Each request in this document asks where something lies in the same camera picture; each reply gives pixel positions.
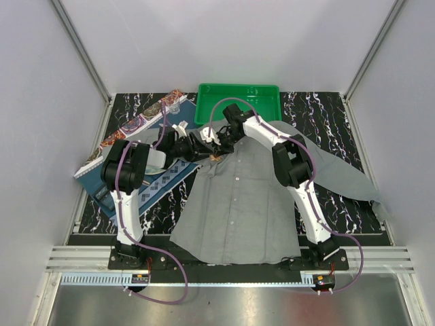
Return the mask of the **gold leaf brooch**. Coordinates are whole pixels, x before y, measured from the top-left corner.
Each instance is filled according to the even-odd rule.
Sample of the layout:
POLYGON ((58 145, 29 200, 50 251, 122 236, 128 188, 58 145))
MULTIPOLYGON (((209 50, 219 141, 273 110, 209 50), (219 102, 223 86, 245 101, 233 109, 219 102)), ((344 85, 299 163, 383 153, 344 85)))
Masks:
POLYGON ((222 159, 220 156, 214 156, 214 155, 210 155, 209 158, 212 162, 219 162, 222 159))

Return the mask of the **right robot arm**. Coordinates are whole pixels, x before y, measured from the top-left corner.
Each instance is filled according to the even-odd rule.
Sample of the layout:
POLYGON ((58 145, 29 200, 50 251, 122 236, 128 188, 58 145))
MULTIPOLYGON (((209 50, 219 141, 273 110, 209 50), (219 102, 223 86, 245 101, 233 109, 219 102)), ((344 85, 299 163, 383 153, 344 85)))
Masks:
POLYGON ((254 109, 243 112, 235 103, 224 109, 225 131, 216 132, 212 123, 204 127, 201 137, 217 151, 229 150, 243 137, 249 137, 270 150, 278 182, 291 193, 302 217, 309 241, 309 263, 324 269, 340 250, 315 194, 316 167, 305 140, 271 126, 254 109))

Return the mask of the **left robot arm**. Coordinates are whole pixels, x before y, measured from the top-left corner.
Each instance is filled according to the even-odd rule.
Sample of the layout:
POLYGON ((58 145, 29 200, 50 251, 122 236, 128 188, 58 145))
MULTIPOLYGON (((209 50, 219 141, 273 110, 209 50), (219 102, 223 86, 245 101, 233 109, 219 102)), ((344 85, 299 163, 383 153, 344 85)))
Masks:
POLYGON ((136 270, 156 263, 158 270, 170 261, 183 264, 164 247, 147 245, 139 218, 139 190, 149 168, 169 169, 178 159, 198 162, 214 154, 220 140, 206 132, 186 132, 183 126, 154 129, 154 138, 146 140, 147 131, 114 142, 104 155, 101 180, 109 191, 116 212, 118 233, 111 249, 110 270, 136 270))

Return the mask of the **grey button shirt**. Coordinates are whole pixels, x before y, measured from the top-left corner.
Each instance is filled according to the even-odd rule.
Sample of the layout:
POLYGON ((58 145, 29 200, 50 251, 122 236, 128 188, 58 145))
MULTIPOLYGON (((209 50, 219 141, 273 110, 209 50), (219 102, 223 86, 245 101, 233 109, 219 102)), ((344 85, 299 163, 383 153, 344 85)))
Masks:
MULTIPOLYGON (((274 264, 300 255, 294 199, 273 172, 272 154, 247 139, 220 162, 200 161, 170 241, 210 264, 274 264)), ((374 185, 359 170, 308 142, 321 170, 315 185, 370 202, 379 219, 389 217, 374 185)))

